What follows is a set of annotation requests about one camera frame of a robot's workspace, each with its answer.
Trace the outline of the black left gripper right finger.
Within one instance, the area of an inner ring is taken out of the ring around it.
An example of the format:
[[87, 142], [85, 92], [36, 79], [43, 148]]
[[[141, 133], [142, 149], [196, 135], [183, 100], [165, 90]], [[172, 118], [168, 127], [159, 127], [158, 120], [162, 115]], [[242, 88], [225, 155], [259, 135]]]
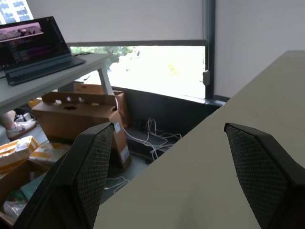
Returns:
[[226, 123], [236, 176], [261, 229], [305, 229], [305, 168], [270, 134]]

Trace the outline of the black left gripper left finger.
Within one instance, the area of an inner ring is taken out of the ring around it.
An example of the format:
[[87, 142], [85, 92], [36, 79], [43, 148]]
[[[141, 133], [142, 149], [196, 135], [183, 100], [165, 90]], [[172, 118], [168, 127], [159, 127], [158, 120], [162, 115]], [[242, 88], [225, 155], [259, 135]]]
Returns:
[[88, 128], [46, 173], [12, 229], [93, 229], [107, 180], [113, 123]]

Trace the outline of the yellow white package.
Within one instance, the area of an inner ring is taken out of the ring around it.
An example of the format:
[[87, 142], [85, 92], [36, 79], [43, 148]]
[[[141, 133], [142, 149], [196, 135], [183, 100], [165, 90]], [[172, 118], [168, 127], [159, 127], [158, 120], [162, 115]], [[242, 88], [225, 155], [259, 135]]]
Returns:
[[46, 165], [53, 165], [69, 151], [70, 147], [67, 144], [46, 142], [35, 149], [29, 159]]
[[33, 136], [27, 136], [1, 145], [0, 175], [9, 173], [12, 169], [26, 161], [38, 146], [39, 143]]

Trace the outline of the open cardboard box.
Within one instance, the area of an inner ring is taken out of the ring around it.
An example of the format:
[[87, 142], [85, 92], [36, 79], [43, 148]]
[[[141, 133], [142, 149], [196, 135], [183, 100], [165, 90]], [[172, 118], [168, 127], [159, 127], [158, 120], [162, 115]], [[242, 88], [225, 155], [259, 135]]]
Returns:
[[7, 173], [3, 178], [0, 178], [0, 229], [11, 229], [15, 222], [3, 209], [3, 204], [9, 194], [29, 183], [31, 178], [38, 177], [48, 170], [49, 167], [44, 164], [26, 160]]

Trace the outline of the large brown cardboard box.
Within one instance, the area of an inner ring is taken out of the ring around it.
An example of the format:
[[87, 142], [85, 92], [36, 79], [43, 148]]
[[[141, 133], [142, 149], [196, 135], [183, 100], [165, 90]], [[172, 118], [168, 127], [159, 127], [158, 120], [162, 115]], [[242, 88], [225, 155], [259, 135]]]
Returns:
[[42, 96], [32, 110], [52, 143], [71, 145], [88, 128], [113, 123], [110, 166], [122, 170], [129, 167], [131, 156], [115, 96], [51, 92]]

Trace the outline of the white sneaker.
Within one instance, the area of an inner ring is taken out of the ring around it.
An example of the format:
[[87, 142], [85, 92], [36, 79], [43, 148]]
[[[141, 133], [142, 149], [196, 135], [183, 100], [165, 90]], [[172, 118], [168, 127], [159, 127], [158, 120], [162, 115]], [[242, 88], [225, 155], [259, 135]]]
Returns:
[[7, 138], [14, 141], [36, 127], [36, 121], [33, 119], [25, 122], [14, 122], [14, 126], [6, 131]]

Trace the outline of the small brown cardboard box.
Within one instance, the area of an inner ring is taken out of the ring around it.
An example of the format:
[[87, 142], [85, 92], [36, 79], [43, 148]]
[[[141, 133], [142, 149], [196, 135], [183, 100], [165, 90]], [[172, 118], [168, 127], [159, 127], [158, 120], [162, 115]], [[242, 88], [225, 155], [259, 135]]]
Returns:
[[[74, 92], [83, 94], [104, 94], [104, 90], [101, 85], [96, 84], [83, 84], [74, 83]], [[113, 91], [118, 104], [118, 111], [122, 119], [122, 125], [124, 128], [129, 128], [132, 125], [132, 119], [129, 112], [127, 97], [123, 91]]]

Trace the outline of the white side desk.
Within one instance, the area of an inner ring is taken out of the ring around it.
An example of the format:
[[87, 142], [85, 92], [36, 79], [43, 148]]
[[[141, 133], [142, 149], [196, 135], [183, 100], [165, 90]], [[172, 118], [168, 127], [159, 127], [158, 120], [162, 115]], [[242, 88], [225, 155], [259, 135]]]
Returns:
[[95, 70], [99, 73], [105, 93], [113, 95], [105, 64], [108, 57], [109, 55], [104, 53], [81, 55], [80, 58], [85, 60], [85, 63], [79, 66], [16, 86], [9, 86], [6, 79], [0, 79], [0, 115], [27, 103], [30, 99], [63, 87]]

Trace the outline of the dark open laptop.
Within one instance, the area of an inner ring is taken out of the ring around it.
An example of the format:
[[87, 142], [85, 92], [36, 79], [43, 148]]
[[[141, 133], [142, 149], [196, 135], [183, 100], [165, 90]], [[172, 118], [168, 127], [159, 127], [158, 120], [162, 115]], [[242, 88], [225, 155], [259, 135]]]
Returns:
[[0, 68], [10, 86], [84, 63], [72, 55], [53, 16], [0, 25]]

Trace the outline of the white roller blind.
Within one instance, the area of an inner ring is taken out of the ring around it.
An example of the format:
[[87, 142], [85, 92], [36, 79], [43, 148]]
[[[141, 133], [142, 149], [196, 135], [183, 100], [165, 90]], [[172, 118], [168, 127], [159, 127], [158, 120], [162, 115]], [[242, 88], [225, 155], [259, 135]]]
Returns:
[[203, 40], [203, 0], [27, 0], [67, 43]]

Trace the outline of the dark window frame post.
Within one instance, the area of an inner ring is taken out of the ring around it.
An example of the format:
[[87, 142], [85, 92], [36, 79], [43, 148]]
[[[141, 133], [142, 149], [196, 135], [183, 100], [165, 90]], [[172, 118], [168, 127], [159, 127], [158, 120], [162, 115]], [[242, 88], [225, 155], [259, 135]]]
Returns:
[[204, 38], [206, 41], [205, 67], [210, 71], [210, 84], [205, 86], [205, 98], [213, 99], [214, 95], [214, 67], [215, 67], [215, 21], [216, 0], [204, 0]]

